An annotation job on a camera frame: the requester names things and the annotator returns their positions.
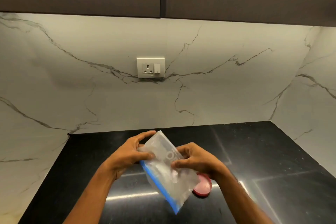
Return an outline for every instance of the countertop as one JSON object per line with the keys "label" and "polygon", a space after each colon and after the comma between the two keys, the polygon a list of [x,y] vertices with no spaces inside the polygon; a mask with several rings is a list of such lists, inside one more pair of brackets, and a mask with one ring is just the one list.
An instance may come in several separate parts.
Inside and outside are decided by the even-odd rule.
{"label": "countertop", "polygon": [[[71,135],[20,220],[62,223],[99,165],[144,130]],[[224,162],[279,224],[336,223],[336,179],[270,121],[164,128],[175,145],[195,142]],[[139,165],[111,187],[100,219],[110,223],[235,223],[216,182],[175,215]]]}

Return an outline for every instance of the zip lock bag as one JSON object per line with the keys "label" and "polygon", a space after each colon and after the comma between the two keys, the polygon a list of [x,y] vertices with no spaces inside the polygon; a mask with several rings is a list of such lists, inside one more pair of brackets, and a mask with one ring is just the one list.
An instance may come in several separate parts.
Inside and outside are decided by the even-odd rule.
{"label": "zip lock bag", "polygon": [[168,138],[158,131],[138,151],[155,154],[152,160],[141,160],[149,183],[169,202],[175,214],[200,182],[196,171],[189,168],[173,170],[170,164],[184,159]]}

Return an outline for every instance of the round lid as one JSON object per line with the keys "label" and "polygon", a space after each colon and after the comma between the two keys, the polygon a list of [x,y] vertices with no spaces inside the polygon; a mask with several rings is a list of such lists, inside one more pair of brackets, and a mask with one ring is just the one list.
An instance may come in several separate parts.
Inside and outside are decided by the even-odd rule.
{"label": "round lid", "polygon": [[206,197],[210,194],[212,189],[212,182],[206,174],[197,173],[199,184],[196,185],[193,192],[200,197]]}

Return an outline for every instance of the left hand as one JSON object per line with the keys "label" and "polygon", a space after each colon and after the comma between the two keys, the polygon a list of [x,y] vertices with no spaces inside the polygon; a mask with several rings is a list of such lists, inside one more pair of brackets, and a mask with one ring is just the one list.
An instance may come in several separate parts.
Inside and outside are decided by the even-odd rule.
{"label": "left hand", "polygon": [[148,152],[138,152],[139,142],[156,133],[154,130],[142,132],[137,136],[130,137],[118,148],[107,160],[103,166],[115,173],[115,179],[119,179],[127,167],[140,160],[150,160],[155,156]]}

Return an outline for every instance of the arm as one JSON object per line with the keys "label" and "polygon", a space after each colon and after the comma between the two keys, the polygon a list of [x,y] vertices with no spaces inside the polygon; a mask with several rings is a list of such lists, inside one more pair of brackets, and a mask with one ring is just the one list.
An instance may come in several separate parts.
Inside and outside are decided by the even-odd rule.
{"label": "arm", "polygon": [[218,158],[195,143],[179,146],[177,150],[186,159],[174,161],[172,168],[191,168],[214,179],[237,224],[273,224]]}
{"label": "arm", "polygon": [[129,138],[105,160],[91,178],[63,224],[97,224],[113,182],[135,162],[153,158],[152,154],[138,152],[137,148],[142,139],[155,133],[155,131],[147,131]]}

